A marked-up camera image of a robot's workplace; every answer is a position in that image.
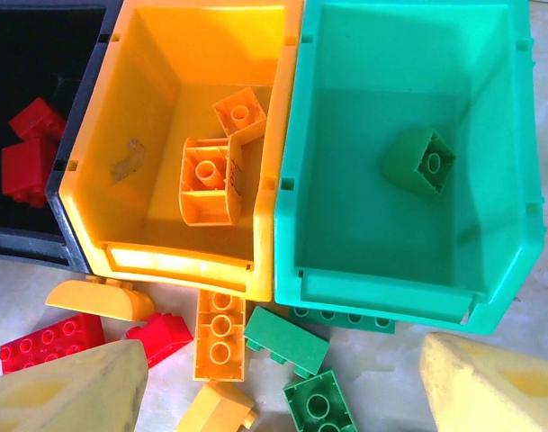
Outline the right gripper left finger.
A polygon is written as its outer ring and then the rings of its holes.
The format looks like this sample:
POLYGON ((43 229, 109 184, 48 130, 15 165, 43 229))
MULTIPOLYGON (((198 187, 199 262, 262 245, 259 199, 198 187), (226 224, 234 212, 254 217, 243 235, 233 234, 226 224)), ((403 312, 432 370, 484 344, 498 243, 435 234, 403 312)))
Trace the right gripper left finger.
POLYGON ((0 431, 132 431, 147 381, 137 340, 0 376, 0 431))

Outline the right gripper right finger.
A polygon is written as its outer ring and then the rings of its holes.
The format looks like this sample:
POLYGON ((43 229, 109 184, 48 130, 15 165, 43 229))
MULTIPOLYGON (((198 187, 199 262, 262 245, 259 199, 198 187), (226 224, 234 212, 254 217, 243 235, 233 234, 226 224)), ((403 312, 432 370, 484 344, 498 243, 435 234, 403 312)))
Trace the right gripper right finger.
POLYGON ((420 376, 439 431, 548 431, 548 361, 444 332, 420 376))

